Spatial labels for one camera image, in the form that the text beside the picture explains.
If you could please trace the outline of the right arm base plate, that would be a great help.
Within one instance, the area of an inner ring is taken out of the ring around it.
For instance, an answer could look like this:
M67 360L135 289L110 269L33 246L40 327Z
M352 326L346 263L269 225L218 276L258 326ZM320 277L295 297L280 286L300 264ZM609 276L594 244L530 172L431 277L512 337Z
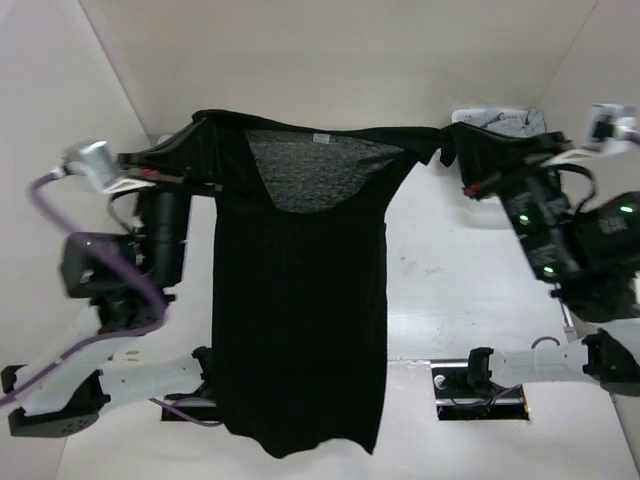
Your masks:
M435 409L441 421L498 421L530 419L524 390L493 382L472 386L466 367L434 367Z

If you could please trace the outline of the black tank top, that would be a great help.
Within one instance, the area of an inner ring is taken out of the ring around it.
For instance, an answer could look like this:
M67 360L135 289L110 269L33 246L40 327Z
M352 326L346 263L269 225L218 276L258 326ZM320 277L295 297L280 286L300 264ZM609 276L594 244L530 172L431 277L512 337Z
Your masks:
M387 377L386 210L447 128L332 131L193 115L223 189L213 250L212 384L227 430L283 458L375 449Z

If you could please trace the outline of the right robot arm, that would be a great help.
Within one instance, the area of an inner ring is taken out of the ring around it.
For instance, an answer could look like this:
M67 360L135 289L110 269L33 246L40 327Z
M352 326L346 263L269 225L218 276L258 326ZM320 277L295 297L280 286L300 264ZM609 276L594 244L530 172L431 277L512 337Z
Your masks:
M455 138L466 197L497 197L537 280L595 332L563 345L502 352L479 347L464 384L498 395L526 383L584 382L639 394L639 194L588 209L598 194L589 152L560 132L530 138L466 127Z

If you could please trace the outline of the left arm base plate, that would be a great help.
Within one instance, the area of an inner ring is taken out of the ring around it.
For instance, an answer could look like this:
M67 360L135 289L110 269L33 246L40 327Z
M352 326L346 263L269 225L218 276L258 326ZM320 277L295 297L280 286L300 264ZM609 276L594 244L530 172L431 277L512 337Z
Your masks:
M217 406L211 399L170 395L162 398L162 402L201 422L211 423L220 420Z

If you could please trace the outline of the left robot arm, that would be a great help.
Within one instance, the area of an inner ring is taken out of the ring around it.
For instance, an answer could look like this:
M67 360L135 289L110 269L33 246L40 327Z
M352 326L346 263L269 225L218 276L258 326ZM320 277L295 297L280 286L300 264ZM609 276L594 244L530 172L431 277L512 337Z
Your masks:
M71 176L109 200L134 195L136 222L118 234L81 231L42 193ZM96 140L65 149L61 164L31 183L36 208L67 235L59 266L65 293L87 307L36 360L2 370L12 436L65 438L140 401L184 421L219 424L214 397L225 376L209 348L160 363L113 357L167 323L172 288L182 279L191 201L221 191L214 174L193 163L147 166L133 155L113 156Z

